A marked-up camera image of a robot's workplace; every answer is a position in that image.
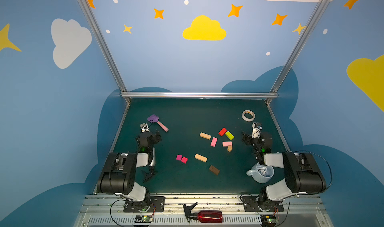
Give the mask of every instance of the red block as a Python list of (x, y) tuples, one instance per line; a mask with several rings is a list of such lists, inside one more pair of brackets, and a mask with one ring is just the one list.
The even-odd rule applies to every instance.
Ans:
[(220, 136), (223, 136), (228, 130), (226, 130), (225, 128), (223, 128), (218, 134)]
[(183, 162), (183, 163), (187, 163), (187, 158), (185, 158), (185, 157), (183, 157), (182, 159), (181, 159), (181, 162)]

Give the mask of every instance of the pink spatula handle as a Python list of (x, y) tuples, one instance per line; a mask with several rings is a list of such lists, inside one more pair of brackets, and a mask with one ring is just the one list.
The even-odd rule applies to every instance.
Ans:
[(162, 124), (160, 121), (157, 121), (157, 123), (160, 125), (162, 129), (164, 129), (164, 131), (168, 132), (169, 129), (164, 124)]

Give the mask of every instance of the star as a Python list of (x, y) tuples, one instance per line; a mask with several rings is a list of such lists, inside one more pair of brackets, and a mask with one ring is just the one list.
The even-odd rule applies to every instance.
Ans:
[(288, 16), (288, 15), (280, 16), (279, 14), (277, 14), (276, 20), (272, 23), (272, 25), (279, 24), (281, 26), (281, 24), (283, 23), (283, 20), (284, 20), (284, 18), (286, 18), (286, 16)]
[(8, 39), (9, 23), (0, 31), (0, 51), (6, 47), (21, 51)]
[(292, 31), (292, 32), (298, 32), (299, 33), (299, 35), (300, 35), (300, 33), (301, 33), (301, 30), (303, 30), (305, 28), (305, 26), (304, 27), (302, 27), (301, 26), (301, 23), (299, 22), (299, 27), (298, 28), (296, 28), (294, 31)]
[(93, 5), (93, 0), (88, 0), (89, 6), (92, 8), (95, 8), (95, 5)]
[(129, 32), (130, 34), (132, 34), (132, 32), (131, 32), (132, 27), (127, 27), (127, 26), (125, 26), (125, 24), (124, 24), (124, 27), (125, 27), (125, 29), (123, 32)]
[(155, 8), (155, 13), (156, 13), (156, 15), (155, 15), (155, 18), (161, 18), (161, 19), (164, 19), (163, 18), (163, 12), (164, 12), (164, 10), (157, 10), (156, 8)]
[(348, 7), (350, 10), (351, 8), (353, 7), (353, 4), (355, 4), (355, 2), (357, 2), (358, 0), (349, 0), (345, 5), (344, 7)]
[(236, 16), (236, 17), (239, 17), (239, 11), (240, 9), (243, 7), (243, 6), (238, 6), (236, 7), (235, 5), (231, 4), (232, 5), (232, 9), (231, 9), (231, 12), (229, 13), (228, 17), (230, 16)]

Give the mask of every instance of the yellow cloud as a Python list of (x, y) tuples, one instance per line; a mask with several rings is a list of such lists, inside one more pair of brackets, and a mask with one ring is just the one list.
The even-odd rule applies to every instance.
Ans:
[(356, 59), (347, 68), (348, 77), (384, 111), (384, 55), (376, 60)]
[(218, 41), (225, 38), (227, 32), (220, 27), (220, 23), (207, 16), (198, 16), (192, 21), (191, 27), (183, 31), (183, 37), (188, 40)]

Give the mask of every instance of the black mounting plate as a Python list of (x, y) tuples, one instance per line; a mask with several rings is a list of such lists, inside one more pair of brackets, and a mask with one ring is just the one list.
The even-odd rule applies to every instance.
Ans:
[(132, 202), (129, 200), (125, 201), (124, 212), (125, 213), (143, 213), (143, 214), (152, 214), (153, 205), (156, 207), (156, 213), (164, 212), (164, 196), (151, 196), (149, 209), (146, 212), (143, 212), (142, 209), (145, 207), (140, 202)]
[[(246, 211), (246, 212), (262, 212), (257, 205), (257, 196), (242, 196), (241, 200), (243, 202), (244, 211)], [(276, 204), (275, 206), (277, 208), (277, 211), (279, 211), (279, 212), (284, 211), (283, 205)], [(275, 209), (272, 206), (268, 212), (274, 212), (274, 211), (275, 211)]]

